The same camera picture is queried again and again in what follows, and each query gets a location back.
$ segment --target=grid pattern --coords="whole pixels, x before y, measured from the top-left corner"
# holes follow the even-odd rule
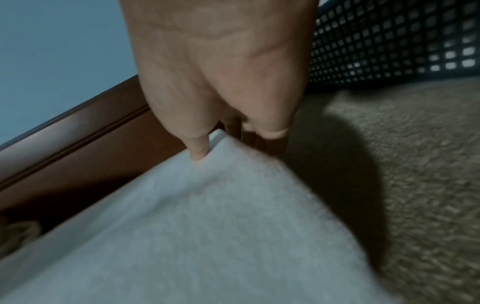
[[[376,87],[480,74],[480,0],[330,0],[309,86]]]

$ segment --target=floor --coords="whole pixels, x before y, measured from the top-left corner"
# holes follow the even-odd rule
[[[310,95],[296,117],[286,163],[407,302],[480,298],[479,86]]]

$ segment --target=blue wall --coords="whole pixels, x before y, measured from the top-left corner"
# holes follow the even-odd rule
[[[116,0],[0,1],[0,144],[136,73]]]

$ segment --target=skin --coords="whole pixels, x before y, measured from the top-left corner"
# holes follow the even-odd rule
[[[307,83],[318,0],[120,0],[140,84],[193,160],[220,120],[280,156]]]

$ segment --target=white cloth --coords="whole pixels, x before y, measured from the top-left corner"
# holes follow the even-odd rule
[[[0,303],[392,303],[348,230],[222,131],[0,262]]]

